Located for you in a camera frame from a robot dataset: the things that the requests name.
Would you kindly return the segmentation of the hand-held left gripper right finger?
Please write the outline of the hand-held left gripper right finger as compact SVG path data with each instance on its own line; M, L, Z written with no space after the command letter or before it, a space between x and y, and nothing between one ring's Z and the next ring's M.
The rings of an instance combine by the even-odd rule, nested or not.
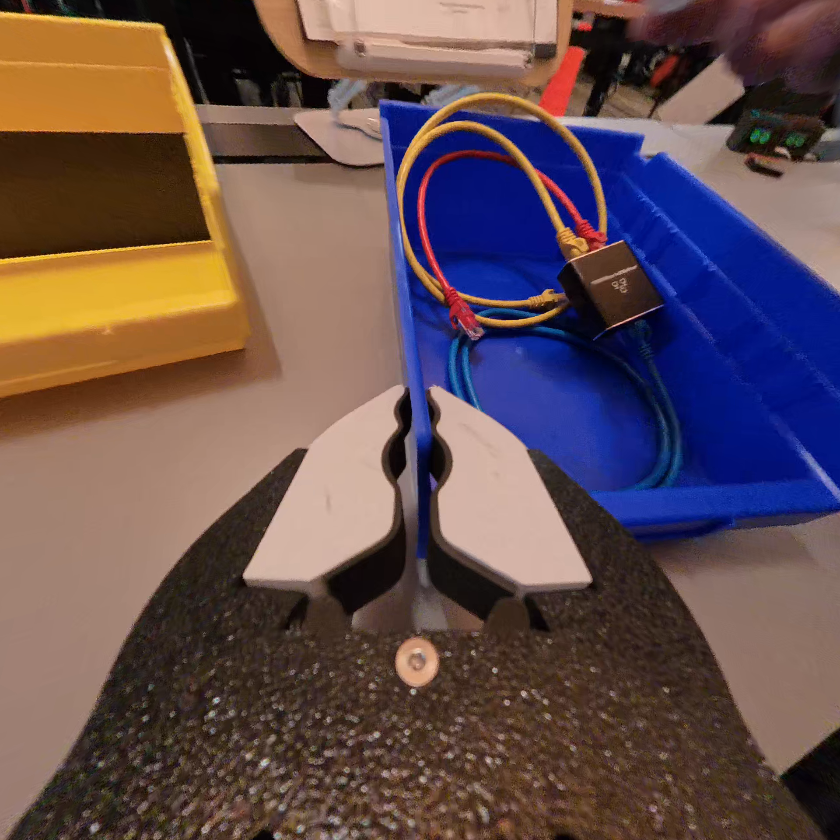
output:
M434 385L427 571L442 595L485 622L499 602L588 588L592 573L526 445Z

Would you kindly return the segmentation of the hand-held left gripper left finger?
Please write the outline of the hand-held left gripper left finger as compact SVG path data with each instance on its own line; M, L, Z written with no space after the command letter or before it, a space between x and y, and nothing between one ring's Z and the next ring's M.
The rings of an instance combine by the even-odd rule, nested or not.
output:
M403 577L399 479L411 427L395 385L344 415L307 449L243 572L248 587L333 599L353 615Z

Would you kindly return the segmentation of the black network splitter box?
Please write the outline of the black network splitter box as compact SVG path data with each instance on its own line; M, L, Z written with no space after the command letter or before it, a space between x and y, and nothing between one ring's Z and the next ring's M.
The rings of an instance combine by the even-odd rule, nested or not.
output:
M634 251L622 239L570 259L560 270L558 281L594 340L639 322L665 306Z

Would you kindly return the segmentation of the blue plastic bin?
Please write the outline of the blue plastic bin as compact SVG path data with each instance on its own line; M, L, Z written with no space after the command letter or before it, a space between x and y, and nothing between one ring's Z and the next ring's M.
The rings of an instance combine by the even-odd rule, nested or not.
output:
M432 111L381 105L385 189L419 498L427 507L426 391L448 386L447 310L404 256L396 174ZM674 486L632 491L657 455L651 406L614 363L528 331L488 331L471 352L484 411L544 453L637 539L785 526L838 511L838 294L644 133L572 122L602 179L610 242L626 241L665 301L649 323L679 418ZM459 290L530 298L564 261L527 178L491 161L433 176L428 231Z

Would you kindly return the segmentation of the yellow plastic bin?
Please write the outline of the yellow plastic bin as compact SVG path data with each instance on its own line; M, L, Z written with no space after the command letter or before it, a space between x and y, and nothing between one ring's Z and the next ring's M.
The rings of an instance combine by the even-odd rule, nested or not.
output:
M2 397L241 350L193 97L157 24L2 13Z

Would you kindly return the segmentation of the grey desk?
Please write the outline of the grey desk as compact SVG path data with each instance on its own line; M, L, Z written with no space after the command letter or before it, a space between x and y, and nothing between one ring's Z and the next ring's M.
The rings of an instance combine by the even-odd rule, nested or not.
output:
M402 379L383 170L217 173L247 350L2 401L2 837L173 564L292 450ZM650 550L787 770L838 727L838 516Z

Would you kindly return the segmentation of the white stand base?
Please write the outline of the white stand base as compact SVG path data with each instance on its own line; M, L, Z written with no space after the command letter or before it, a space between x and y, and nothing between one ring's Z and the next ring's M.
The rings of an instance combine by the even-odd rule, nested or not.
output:
M377 108L331 111L307 109L294 117L295 125L331 161L353 168L379 167L384 150Z

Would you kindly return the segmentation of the black device green lights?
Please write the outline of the black device green lights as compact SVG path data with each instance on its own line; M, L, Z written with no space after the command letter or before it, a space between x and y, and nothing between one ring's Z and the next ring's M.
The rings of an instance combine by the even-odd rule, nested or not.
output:
M778 161L804 161L822 139L825 123L818 117L750 108L742 112L726 139L726 147L743 156L754 174L781 178Z

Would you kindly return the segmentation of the wooden document stand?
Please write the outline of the wooden document stand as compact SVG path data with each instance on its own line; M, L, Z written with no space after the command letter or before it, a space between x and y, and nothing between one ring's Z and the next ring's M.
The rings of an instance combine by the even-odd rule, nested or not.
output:
M535 60L521 74L466 75L463 71L445 70L442 74L416 76L405 72L354 71L341 67L336 60L336 46L309 40L303 32L297 1L255 1L260 23L273 44L289 62L309 76L338 80L341 78L368 81L402 81L429 84L466 82L491 86L496 84L538 88L546 85L561 67L571 41L573 3L557 2L559 10L558 52L553 59Z

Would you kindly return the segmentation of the printed instruction sheets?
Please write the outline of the printed instruction sheets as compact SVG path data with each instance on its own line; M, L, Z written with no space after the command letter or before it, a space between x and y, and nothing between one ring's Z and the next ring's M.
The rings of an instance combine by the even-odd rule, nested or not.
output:
M348 70L515 76L558 52L550 1L297 1L304 35Z

